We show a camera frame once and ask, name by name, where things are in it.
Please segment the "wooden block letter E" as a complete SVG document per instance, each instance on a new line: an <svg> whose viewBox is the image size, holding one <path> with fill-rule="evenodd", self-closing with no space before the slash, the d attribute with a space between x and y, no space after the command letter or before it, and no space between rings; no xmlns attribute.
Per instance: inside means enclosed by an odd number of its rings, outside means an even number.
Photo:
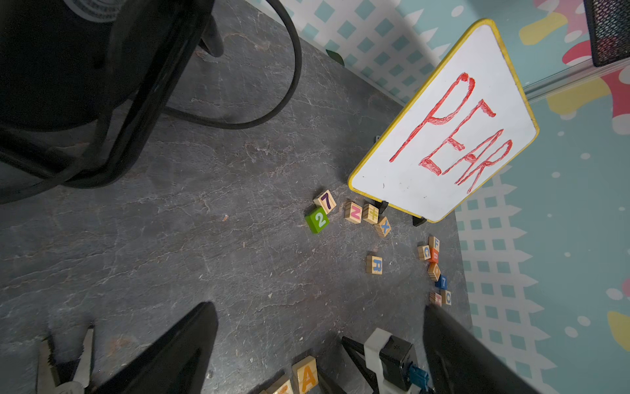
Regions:
<svg viewBox="0 0 630 394"><path fill-rule="evenodd" d="M282 375L276 382L265 389L267 394L294 394L291 379L287 374Z"/></svg>

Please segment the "wooden block letter A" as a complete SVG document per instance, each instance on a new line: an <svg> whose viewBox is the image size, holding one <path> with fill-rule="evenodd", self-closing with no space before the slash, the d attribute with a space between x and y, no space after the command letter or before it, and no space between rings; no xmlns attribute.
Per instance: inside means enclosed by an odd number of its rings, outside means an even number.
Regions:
<svg viewBox="0 0 630 394"><path fill-rule="evenodd" d="M306 394L318 386L318 367L313 356L306 356L293 364L292 371L295 378L296 393Z"/></svg>

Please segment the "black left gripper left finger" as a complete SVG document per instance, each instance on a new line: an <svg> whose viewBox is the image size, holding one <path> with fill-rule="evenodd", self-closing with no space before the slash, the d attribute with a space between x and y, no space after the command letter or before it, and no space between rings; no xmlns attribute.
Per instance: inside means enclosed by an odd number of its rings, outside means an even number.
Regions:
<svg viewBox="0 0 630 394"><path fill-rule="evenodd" d="M97 393L200 393L218 333L213 303L201 302Z"/></svg>

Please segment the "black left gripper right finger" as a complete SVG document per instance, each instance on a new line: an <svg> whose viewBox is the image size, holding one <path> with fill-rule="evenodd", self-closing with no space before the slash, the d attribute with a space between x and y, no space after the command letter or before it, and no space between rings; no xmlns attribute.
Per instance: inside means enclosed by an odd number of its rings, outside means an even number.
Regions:
<svg viewBox="0 0 630 394"><path fill-rule="evenodd" d="M443 308L424 310L423 346L437 393L535 393Z"/></svg>

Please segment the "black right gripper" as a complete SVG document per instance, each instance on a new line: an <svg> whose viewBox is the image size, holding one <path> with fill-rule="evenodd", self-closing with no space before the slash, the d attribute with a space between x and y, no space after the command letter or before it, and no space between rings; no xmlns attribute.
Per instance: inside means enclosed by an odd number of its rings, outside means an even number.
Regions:
<svg viewBox="0 0 630 394"><path fill-rule="evenodd" d="M376 328L364 344L348 337L341 344L374 393L435 392L411 342ZM324 372L318 372L318 382L324 394L346 394Z"/></svg>

